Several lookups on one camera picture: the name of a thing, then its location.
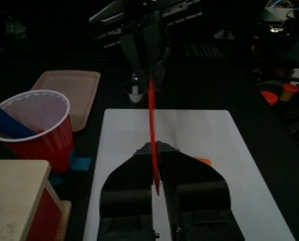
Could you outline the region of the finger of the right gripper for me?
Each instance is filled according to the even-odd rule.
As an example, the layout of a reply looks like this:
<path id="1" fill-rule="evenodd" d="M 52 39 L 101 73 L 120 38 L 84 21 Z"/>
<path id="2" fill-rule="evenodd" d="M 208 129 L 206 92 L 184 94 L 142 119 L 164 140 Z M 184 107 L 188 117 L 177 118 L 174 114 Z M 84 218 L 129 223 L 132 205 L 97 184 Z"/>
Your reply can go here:
<path id="1" fill-rule="evenodd" d="M 164 65 L 169 55 L 169 42 L 164 26 L 160 21 L 153 21 L 146 26 L 146 57 L 148 72 L 154 87 L 160 88 L 164 78 Z"/>
<path id="2" fill-rule="evenodd" d="M 125 33 L 118 37 L 118 44 L 125 59 L 137 76 L 144 75 L 142 47 L 138 35 L 133 32 Z"/>

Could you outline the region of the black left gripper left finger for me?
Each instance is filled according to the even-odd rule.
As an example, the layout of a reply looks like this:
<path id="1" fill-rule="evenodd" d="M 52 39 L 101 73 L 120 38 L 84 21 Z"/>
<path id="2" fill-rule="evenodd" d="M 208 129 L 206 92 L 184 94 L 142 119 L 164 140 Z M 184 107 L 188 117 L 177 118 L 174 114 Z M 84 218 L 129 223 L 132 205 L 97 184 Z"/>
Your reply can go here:
<path id="1" fill-rule="evenodd" d="M 145 143 L 105 179 L 96 241 L 154 241 L 152 183 L 150 148 Z"/>

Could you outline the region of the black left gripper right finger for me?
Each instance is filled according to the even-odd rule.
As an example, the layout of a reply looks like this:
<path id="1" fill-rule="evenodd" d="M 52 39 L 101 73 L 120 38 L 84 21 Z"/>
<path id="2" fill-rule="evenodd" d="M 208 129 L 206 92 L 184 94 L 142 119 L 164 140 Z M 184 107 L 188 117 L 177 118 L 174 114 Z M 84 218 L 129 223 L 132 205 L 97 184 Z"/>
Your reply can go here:
<path id="1" fill-rule="evenodd" d="M 222 175 L 169 144 L 157 149 L 172 241 L 245 241 Z"/>

